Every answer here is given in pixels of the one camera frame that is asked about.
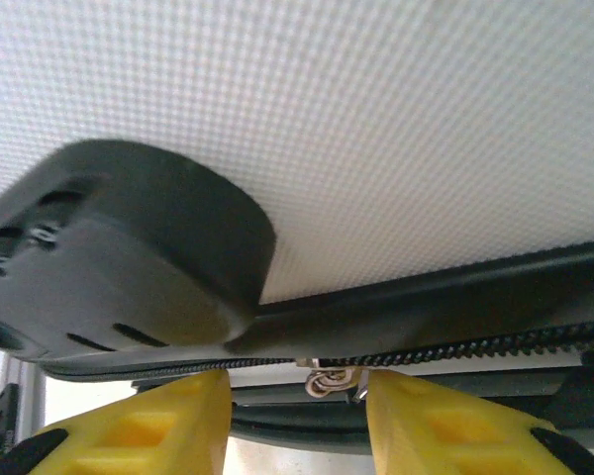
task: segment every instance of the yellow printed part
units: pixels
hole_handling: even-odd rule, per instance
[[[42,431],[68,438],[32,475],[221,475],[231,426],[229,373],[208,371]]]
[[[377,475],[572,475],[530,434],[546,421],[394,371],[367,387]]]

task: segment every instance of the black plastic housing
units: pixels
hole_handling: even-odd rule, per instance
[[[182,155],[69,145],[0,197],[0,348],[24,359],[228,341],[252,322],[275,235]]]

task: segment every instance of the yellow plastic part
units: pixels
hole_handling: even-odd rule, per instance
[[[394,371],[368,388],[377,475],[572,475],[530,434],[546,421]]]
[[[221,475],[231,426],[227,371],[190,376],[45,427],[68,438],[32,475]]]

